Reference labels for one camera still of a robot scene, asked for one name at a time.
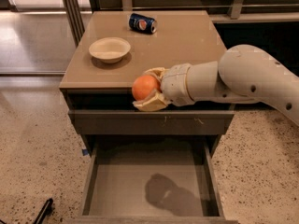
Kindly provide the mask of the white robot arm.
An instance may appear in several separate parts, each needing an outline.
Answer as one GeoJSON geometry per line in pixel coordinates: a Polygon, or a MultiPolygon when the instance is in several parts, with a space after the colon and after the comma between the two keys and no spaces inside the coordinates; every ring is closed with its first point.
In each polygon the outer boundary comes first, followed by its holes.
{"type": "Polygon", "coordinates": [[[135,80],[132,93],[140,111],[202,101],[262,102],[299,124],[299,77],[252,45],[234,46],[215,62],[151,68],[135,80]]]}

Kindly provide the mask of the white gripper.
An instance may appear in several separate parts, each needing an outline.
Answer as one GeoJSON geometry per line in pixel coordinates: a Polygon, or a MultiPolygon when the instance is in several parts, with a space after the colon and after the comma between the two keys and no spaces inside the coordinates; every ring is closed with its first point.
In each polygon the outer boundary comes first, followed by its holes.
{"type": "Polygon", "coordinates": [[[161,91],[154,89],[146,98],[134,101],[139,111],[154,112],[165,109],[170,104],[175,106],[193,105],[194,100],[188,93],[187,74],[191,66],[188,63],[175,65],[169,70],[154,67],[146,70],[143,76],[150,76],[161,82],[161,91]]]}

